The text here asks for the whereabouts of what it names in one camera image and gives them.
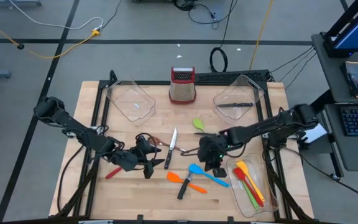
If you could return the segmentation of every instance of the gray floor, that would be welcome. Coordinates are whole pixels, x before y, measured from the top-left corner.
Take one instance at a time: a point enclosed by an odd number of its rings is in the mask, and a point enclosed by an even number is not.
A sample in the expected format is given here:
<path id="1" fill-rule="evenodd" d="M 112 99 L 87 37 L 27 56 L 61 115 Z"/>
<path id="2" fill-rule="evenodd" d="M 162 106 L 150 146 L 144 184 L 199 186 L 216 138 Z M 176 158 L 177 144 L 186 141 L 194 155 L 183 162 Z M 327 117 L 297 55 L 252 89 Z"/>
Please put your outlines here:
<path id="1" fill-rule="evenodd" d="M 25 12 L 41 22 L 64 24 L 74 0 L 42 1 L 42 7 L 24 7 Z M 225 15 L 230 1 L 200 1 L 219 16 Z M 73 26 L 90 17 L 107 19 L 117 0 L 80 0 Z M 268 0 L 239 1 L 233 11 L 227 39 L 256 40 Z M 209 19 L 205 12 L 194 12 L 197 19 Z M 279 0 L 275 1 L 262 36 L 263 40 L 304 40 L 310 35 L 327 30 L 339 18 L 343 8 L 339 0 Z M 69 39 L 84 39 L 93 22 L 82 30 L 72 30 Z M 15 9 L 0 7 L 0 28 L 14 38 L 59 39 L 63 30 L 31 23 Z M 221 39 L 224 23 L 218 30 L 191 22 L 187 13 L 159 1 L 134 4 L 123 0 L 117 17 L 102 31 L 98 39 Z M 82 81 L 108 77 L 114 69 L 121 79 L 132 77 L 150 80 L 168 80 L 171 66 L 195 66 L 197 72 L 209 72 L 209 52 L 215 45 L 208 44 L 106 44 L 82 45 L 62 57 L 57 65 L 49 95 L 62 99 L 69 113 L 74 112 Z M 26 48 L 44 55 L 53 55 L 57 44 L 26 44 Z M 308 46 L 261 45 L 254 69 L 273 70 L 305 51 Z M 253 45 L 224 45 L 229 57 L 228 70 L 247 70 Z M 32 108 L 50 69 L 50 60 L 42 60 L 11 44 L 0 44 L 0 68 L 12 71 L 11 79 L 0 79 L 0 201 L 12 168 L 29 126 Z M 217 67 L 222 63 L 216 57 Z M 274 73 L 276 80 L 289 71 L 287 66 Z M 284 80 L 289 84 L 300 67 Z M 323 71 L 315 57 L 287 90 L 291 105 L 311 103 L 328 89 Z M 43 218 L 48 215 L 58 170 L 62 162 L 66 139 L 59 130 L 37 125 L 30 148 L 17 182 L 5 221 Z M 324 171 L 333 168 L 328 155 L 313 153 L 305 156 Z M 358 195 L 320 175 L 305 165 L 311 202 L 316 218 L 327 222 L 358 223 Z M 358 172 L 346 172 L 342 181 L 358 190 Z"/>

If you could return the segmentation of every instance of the knife blade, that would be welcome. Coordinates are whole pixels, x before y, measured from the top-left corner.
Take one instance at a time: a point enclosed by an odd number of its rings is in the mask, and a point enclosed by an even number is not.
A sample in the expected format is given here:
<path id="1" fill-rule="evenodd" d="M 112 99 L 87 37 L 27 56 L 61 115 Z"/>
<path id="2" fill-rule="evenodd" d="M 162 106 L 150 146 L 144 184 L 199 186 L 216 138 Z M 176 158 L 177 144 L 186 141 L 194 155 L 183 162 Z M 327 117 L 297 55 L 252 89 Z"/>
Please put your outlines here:
<path id="1" fill-rule="evenodd" d="M 218 105 L 218 107 L 240 107 L 240 106 L 253 106 L 253 103 L 228 103 L 228 104 L 222 104 Z"/>
<path id="2" fill-rule="evenodd" d="M 178 132 L 177 132 L 177 129 L 175 128 L 175 130 L 173 130 L 171 144 L 169 145 L 169 151 L 168 151 L 167 159 L 165 160 L 164 169 L 169 168 L 169 163 L 171 162 L 171 158 L 172 158 L 172 151 L 175 148 L 175 143 L 177 142 L 177 135 L 178 135 Z"/>
<path id="3" fill-rule="evenodd" d="M 186 191 L 186 188 L 187 188 L 187 185 L 189 184 L 189 182 L 191 181 L 191 176 L 193 175 L 192 172 L 189 172 L 186 176 L 186 179 L 185 181 L 183 182 L 183 184 L 181 185 L 180 187 L 180 191 L 179 191 L 179 194 L 178 194 L 178 199 L 181 200 L 183 199 L 183 195 L 185 194 L 185 191 Z"/>

